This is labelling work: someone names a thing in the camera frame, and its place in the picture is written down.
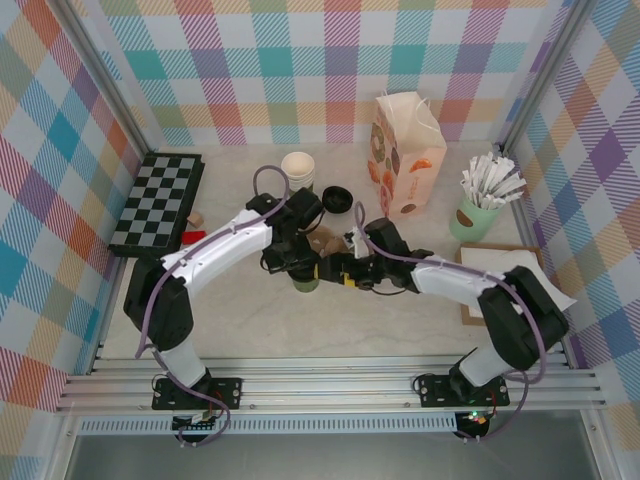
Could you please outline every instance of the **white floor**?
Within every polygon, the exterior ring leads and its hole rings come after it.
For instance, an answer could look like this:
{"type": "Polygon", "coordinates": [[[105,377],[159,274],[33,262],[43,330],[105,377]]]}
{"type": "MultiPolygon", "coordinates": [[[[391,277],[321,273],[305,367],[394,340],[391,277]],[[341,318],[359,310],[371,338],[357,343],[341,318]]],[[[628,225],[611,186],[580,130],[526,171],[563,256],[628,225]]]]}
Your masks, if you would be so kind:
{"type": "MultiPolygon", "coordinates": [[[[448,222],[462,196],[461,172],[472,156],[490,148],[488,142],[449,144],[426,212],[396,222],[410,248],[430,249],[453,259],[459,243],[449,233],[448,222]]],[[[330,185],[344,186],[364,203],[369,221],[381,216],[366,168],[368,149],[368,144],[263,145],[174,151],[203,154],[206,166],[194,209],[203,214],[211,232],[251,199],[257,167],[279,165],[285,154],[296,150],[316,160],[316,193],[321,195],[330,185]]],[[[261,190],[279,196],[277,176],[264,177],[261,190]]],[[[323,225],[343,233],[353,226],[353,211],[327,214],[323,225]]],[[[485,241],[521,243],[510,208],[504,209],[485,241]]],[[[259,254],[245,259],[192,299],[194,343],[202,357],[463,354],[488,338],[483,327],[463,326],[460,306],[449,300],[413,293],[380,297],[327,283],[302,294],[286,274],[270,276],[258,260],[259,254]]],[[[132,266],[129,261],[103,358],[132,358],[138,344],[140,334],[122,311],[132,266]]]]}

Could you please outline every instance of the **colorful checkered wall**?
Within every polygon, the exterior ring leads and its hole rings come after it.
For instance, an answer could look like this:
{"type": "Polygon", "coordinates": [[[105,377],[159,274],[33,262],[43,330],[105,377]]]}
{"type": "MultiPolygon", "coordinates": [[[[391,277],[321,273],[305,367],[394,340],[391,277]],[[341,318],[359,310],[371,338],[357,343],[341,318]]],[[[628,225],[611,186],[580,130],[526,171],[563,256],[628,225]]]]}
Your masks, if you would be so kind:
{"type": "Polygon", "coordinates": [[[180,146],[364,141],[384,90],[496,140],[572,1],[74,3],[150,143],[180,146]]]}
{"type": "Polygon", "coordinates": [[[45,0],[0,2],[0,479],[31,479],[114,281],[138,168],[45,0]]]}
{"type": "Polygon", "coordinates": [[[516,147],[570,339],[640,478],[640,1],[600,0],[516,147]]]}

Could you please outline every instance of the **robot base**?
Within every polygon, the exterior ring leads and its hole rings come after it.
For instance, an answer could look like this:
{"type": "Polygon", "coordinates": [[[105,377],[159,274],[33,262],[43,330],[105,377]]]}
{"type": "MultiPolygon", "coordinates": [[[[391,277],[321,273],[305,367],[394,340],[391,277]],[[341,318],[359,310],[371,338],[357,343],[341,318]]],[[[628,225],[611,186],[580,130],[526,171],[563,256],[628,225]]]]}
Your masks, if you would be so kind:
{"type": "MultiPolygon", "coordinates": [[[[217,398],[229,407],[229,410],[240,408],[242,396],[241,378],[209,378],[207,379],[206,393],[212,398],[217,398]]],[[[168,378],[160,378],[154,387],[153,410],[207,410],[209,402],[194,397],[178,388],[168,378]]]]}
{"type": "Polygon", "coordinates": [[[502,377],[496,377],[462,402],[450,386],[449,375],[420,375],[414,381],[415,391],[420,395],[420,405],[425,407],[506,407],[509,405],[509,392],[502,377]]]}

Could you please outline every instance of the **black cup lid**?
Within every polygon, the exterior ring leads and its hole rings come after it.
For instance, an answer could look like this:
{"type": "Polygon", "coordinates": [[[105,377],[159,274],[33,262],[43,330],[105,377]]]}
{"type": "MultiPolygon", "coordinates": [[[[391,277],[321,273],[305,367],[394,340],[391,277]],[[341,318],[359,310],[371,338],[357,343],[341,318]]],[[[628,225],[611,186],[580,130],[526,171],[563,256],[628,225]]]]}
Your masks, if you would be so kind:
{"type": "Polygon", "coordinates": [[[327,187],[322,193],[322,205],[329,213],[345,213],[353,205],[353,195],[346,188],[327,187]]]}

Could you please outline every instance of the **black and white chessboard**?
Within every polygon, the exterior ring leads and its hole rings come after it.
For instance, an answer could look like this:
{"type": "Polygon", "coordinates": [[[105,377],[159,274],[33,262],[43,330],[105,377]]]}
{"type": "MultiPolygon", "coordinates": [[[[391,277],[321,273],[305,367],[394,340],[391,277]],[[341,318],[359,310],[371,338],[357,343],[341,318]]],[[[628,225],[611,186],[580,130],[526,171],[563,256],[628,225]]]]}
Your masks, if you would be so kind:
{"type": "Polygon", "coordinates": [[[204,164],[201,155],[147,154],[109,249],[122,257],[180,248],[204,164]]]}

